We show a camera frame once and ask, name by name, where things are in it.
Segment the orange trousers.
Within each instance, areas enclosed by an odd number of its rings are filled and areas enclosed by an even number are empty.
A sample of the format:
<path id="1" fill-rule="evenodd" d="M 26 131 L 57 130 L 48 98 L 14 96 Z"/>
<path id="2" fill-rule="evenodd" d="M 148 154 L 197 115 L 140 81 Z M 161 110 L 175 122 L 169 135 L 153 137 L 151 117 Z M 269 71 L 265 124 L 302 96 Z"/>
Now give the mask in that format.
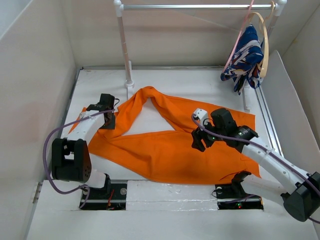
<path id="1" fill-rule="evenodd" d="M 147 100 L 172 130 L 129 135 Z M 218 141 L 206 151 L 192 148 L 196 109 L 212 112 L 217 105 L 169 96 L 146 86 L 118 107 L 115 129 L 100 129 L 88 145 L 91 154 L 121 165 L 144 178 L 169 184 L 219 185 L 247 171 L 259 176 L 259 165 Z"/>

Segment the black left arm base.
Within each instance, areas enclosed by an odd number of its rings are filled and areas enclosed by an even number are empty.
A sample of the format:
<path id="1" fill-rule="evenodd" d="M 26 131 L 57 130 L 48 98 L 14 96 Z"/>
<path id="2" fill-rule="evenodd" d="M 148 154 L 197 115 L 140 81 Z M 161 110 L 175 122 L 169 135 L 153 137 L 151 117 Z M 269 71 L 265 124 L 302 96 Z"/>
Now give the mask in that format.
<path id="1" fill-rule="evenodd" d="M 90 188 L 87 201 L 82 194 L 79 206 L 86 211 L 122 211 L 126 209 L 127 182 L 112 182 L 108 190 Z"/>

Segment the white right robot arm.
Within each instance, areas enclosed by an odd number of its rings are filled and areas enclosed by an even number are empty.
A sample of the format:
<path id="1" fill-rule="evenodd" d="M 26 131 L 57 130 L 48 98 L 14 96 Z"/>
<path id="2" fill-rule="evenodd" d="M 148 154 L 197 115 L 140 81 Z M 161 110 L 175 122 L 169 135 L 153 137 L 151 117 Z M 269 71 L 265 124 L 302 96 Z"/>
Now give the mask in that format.
<path id="1" fill-rule="evenodd" d="M 258 163 L 277 180 L 264 180 L 242 171 L 234 176 L 231 184 L 235 196 L 260 196 L 282 205 L 297 221 L 312 220 L 312 215 L 320 207 L 319 172 L 310 174 L 276 153 L 252 128 L 237 125 L 226 108 L 219 108 L 211 114 L 197 108 L 191 119 L 197 125 L 191 133 L 192 148 L 204 152 L 215 142 L 225 142 L 228 147 Z"/>

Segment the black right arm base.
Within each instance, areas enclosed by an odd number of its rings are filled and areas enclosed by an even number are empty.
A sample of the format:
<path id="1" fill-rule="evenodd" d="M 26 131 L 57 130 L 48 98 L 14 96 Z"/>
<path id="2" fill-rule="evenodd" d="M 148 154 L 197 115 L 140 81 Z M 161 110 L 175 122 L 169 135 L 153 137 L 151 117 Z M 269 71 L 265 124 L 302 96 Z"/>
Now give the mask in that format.
<path id="1" fill-rule="evenodd" d="M 211 195 L 217 199 L 218 210 L 263 210 L 262 200 L 257 195 L 245 193 L 240 186 L 216 185 Z"/>

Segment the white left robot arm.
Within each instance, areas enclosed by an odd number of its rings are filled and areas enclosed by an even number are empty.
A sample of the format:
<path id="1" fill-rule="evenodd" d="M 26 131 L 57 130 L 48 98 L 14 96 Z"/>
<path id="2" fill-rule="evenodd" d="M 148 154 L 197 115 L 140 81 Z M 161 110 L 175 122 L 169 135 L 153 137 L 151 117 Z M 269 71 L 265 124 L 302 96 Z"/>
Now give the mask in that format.
<path id="1" fill-rule="evenodd" d="M 89 144 L 98 130 L 113 130 L 116 98 L 102 93 L 98 103 L 89 105 L 79 114 L 75 128 L 51 145 L 51 175 L 54 180 L 78 182 L 94 188 L 100 198 L 111 194 L 107 175 L 92 167 Z"/>

